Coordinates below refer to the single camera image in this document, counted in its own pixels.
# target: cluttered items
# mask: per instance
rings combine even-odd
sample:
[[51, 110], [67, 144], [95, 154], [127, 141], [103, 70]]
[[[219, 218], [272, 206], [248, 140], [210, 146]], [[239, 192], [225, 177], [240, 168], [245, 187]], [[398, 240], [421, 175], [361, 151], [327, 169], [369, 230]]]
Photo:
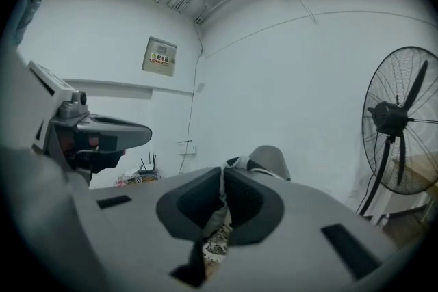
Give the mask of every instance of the cluttered items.
[[157, 155], [155, 153], [149, 153], [148, 163], [144, 163], [141, 158], [140, 160], [142, 165], [139, 168], [133, 168], [117, 178], [117, 187], [147, 183], [161, 178], [157, 168]]

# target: fan guard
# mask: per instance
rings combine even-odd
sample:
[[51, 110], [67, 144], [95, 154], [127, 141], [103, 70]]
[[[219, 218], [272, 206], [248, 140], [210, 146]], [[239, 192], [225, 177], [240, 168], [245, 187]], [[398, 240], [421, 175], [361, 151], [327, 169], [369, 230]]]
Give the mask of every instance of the fan guard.
[[[422, 71], [425, 73], [421, 82], [419, 76]], [[410, 94], [411, 90], [415, 90], [413, 85], [420, 89], [417, 94]], [[405, 47], [389, 54], [371, 79], [362, 116], [363, 145], [374, 176], [384, 162], [385, 144], [389, 144], [389, 155], [381, 177], [383, 186], [397, 194], [411, 195], [427, 190], [438, 180], [436, 56], [418, 47]], [[406, 150], [404, 167], [400, 165], [402, 139]], [[423, 155], [422, 162], [428, 163], [422, 166], [434, 170], [429, 181], [410, 171], [418, 166], [415, 164], [417, 158], [412, 158], [417, 155]]]

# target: black industrial fan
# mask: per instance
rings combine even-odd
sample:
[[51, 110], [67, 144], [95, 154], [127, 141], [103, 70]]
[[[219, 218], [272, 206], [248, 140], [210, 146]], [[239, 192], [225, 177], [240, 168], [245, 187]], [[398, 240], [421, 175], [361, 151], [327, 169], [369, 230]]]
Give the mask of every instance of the black industrial fan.
[[[362, 136], [378, 186], [398, 194], [427, 190], [438, 180], [438, 58], [405, 47], [389, 54], [374, 73], [362, 115]], [[427, 170], [427, 177], [417, 170]]]

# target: electrical panel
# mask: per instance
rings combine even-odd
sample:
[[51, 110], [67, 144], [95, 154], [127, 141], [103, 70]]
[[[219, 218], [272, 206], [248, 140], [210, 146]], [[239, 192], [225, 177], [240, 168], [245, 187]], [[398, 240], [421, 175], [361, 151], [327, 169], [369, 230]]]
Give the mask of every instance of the electrical panel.
[[176, 45], [150, 37], [144, 54], [142, 70], [172, 77], [176, 56]]

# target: wall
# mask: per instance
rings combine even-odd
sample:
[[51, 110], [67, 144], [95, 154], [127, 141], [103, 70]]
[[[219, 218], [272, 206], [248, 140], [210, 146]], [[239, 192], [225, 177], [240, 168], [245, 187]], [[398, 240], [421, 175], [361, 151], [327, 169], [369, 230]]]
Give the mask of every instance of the wall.
[[233, 0], [203, 24], [194, 162], [219, 165], [272, 144], [292, 181], [346, 203], [370, 175], [361, 141], [368, 83], [394, 49], [438, 53], [435, 13], [425, 0], [306, 1], [317, 25], [298, 0]]
[[[174, 77], [142, 71], [150, 36], [177, 45]], [[200, 49], [192, 21], [151, 0], [44, 0], [19, 51], [63, 79], [191, 92]]]

